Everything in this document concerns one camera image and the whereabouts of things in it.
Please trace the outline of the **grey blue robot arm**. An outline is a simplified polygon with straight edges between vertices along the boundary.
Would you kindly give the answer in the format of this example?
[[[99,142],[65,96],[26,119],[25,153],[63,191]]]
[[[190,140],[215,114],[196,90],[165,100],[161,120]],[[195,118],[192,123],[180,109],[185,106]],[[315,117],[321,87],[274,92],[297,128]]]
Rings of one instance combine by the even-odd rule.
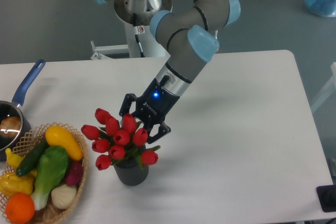
[[[139,41],[140,26],[148,26],[155,42],[169,54],[169,59],[144,91],[137,97],[126,94],[119,114],[129,113],[151,131],[159,127],[148,143],[154,143],[170,132],[165,117],[219,49],[216,32],[240,16],[239,0],[193,0],[186,13],[172,13],[171,0],[96,0],[114,2],[116,14],[134,28]]]

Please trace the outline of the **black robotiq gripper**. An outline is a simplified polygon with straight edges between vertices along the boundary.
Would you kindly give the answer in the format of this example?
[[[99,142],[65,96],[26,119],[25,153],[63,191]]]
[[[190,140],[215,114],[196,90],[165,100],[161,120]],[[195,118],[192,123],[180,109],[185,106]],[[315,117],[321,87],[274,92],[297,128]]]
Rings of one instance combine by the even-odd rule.
[[[180,97],[164,89],[168,80],[168,77],[164,77],[160,82],[153,79],[140,97],[134,93],[127,93],[121,104],[119,115],[124,116],[130,112],[130,107],[135,102],[135,111],[132,115],[143,122],[143,127],[147,131],[151,131],[157,124],[160,125],[158,132],[154,136],[149,136],[148,144],[156,142],[171,132],[171,128],[164,122],[165,117]]]

